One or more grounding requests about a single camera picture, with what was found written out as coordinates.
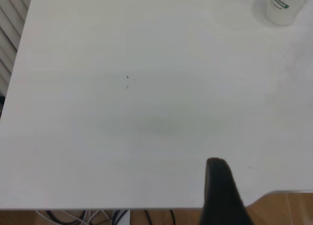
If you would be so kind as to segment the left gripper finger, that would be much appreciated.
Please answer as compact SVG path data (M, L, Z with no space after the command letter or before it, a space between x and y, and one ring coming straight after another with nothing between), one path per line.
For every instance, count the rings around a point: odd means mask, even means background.
M201 225L252 225L231 169L224 159L206 161Z

